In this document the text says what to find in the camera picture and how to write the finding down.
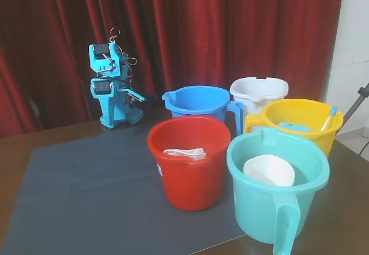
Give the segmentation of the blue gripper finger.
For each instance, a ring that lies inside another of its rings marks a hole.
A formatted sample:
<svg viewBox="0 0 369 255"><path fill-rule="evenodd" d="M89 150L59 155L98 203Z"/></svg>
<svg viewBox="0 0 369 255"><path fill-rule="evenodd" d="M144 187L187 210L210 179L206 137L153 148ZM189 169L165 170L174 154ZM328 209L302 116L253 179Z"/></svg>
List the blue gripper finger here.
<svg viewBox="0 0 369 255"><path fill-rule="evenodd" d="M114 124L114 111L116 100L114 97L102 97L99 99L102 116L100 122L103 126L113 129Z"/></svg>
<svg viewBox="0 0 369 255"><path fill-rule="evenodd" d="M119 88L119 96L120 96L120 99L122 99L124 103L131 103L131 102L134 102L135 100L139 102L146 101L145 97L132 91L129 88Z"/></svg>

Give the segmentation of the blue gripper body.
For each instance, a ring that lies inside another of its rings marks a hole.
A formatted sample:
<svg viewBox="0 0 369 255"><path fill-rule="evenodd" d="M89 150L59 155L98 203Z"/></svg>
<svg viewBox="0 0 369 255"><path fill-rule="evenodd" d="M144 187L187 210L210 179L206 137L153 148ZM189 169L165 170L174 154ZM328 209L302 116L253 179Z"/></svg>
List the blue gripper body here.
<svg viewBox="0 0 369 255"><path fill-rule="evenodd" d="M119 81L108 77L98 77L91 79L91 94L94 99L119 98Z"/></svg>

